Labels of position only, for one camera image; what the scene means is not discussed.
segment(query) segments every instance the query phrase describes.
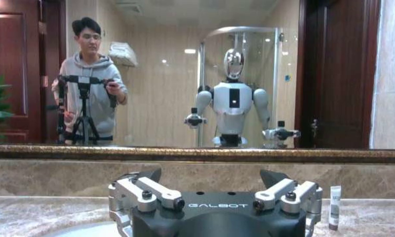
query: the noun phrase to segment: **gold mirror frame trim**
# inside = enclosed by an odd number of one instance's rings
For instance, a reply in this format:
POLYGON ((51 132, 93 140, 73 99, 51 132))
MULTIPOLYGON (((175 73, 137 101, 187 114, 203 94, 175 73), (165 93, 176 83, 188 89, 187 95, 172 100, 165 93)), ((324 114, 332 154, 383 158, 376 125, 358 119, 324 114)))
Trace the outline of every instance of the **gold mirror frame trim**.
POLYGON ((218 149, 0 145, 0 158, 128 160, 141 162, 266 162, 395 164, 395 150, 218 149))

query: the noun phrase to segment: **man's hand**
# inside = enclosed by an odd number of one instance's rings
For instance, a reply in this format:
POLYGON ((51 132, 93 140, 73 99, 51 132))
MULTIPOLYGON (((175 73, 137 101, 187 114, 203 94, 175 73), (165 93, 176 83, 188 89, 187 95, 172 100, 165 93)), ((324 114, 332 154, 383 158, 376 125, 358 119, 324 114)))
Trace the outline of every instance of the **man's hand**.
POLYGON ((105 89, 111 95, 119 95, 121 93, 120 85, 115 81, 107 83, 105 89))
POLYGON ((116 83, 111 79, 107 79, 105 89, 108 91, 108 94, 115 95, 119 103, 124 105, 127 103, 127 95, 124 94, 123 90, 120 89, 119 83, 116 83))
POLYGON ((75 119, 75 113, 69 111, 64 111, 64 122, 71 122, 75 119))

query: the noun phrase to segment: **sink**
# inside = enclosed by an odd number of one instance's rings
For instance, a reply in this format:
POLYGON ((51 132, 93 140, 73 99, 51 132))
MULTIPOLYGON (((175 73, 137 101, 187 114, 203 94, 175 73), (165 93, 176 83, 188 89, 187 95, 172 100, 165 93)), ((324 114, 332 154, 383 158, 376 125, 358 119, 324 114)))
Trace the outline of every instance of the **sink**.
POLYGON ((83 224, 59 230, 44 237, 120 237, 113 221, 83 224))

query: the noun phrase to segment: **gray hoodie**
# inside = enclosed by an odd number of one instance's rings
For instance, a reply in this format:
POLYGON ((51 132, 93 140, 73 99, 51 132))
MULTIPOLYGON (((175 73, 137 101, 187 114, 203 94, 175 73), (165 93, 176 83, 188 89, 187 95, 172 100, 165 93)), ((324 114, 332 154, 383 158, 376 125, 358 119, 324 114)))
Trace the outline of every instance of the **gray hoodie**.
MULTIPOLYGON (((60 68, 63 76, 85 76, 96 77, 100 80, 113 79, 119 83, 123 92, 127 94, 127 87, 123 84, 120 72, 112 60, 100 55, 99 61, 88 65, 81 59, 80 54, 76 53, 73 57, 64 60, 60 68)), ((59 99, 59 81, 52 83, 53 97, 59 99)), ((72 132, 76 118, 81 116, 81 99, 76 83, 67 84, 67 110, 75 114, 75 119, 65 122, 65 131, 72 132)), ((87 100, 87 113, 92 117, 95 126, 100 137, 112 136, 115 125, 115 109, 111 107, 107 90, 103 84, 92 84, 89 92, 89 100, 87 100)))

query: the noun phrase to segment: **towel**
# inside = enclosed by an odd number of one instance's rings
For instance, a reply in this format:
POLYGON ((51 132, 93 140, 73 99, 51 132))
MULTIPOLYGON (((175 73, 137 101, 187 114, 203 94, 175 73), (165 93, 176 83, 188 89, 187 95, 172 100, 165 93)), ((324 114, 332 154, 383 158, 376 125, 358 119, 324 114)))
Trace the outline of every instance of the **towel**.
POLYGON ((137 67, 136 54, 128 43, 112 42, 109 45, 109 57, 115 65, 137 67))

